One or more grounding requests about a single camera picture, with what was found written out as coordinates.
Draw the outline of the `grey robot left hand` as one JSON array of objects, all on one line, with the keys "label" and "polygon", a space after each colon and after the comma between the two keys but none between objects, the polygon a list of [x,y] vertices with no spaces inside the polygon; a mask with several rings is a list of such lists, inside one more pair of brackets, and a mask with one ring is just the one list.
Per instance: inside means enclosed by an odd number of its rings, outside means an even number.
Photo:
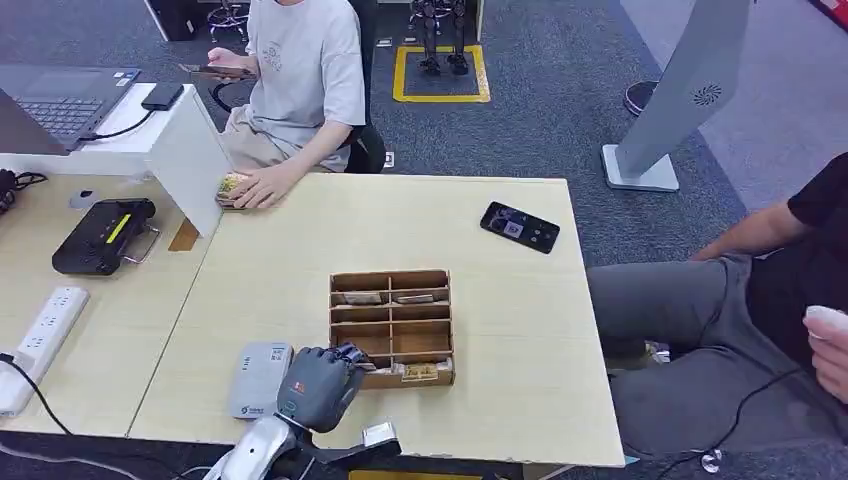
[{"label": "grey robot left hand", "polygon": [[350,342],[300,349],[281,382],[275,415],[302,429],[332,431],[360,390],[369,362]]}]

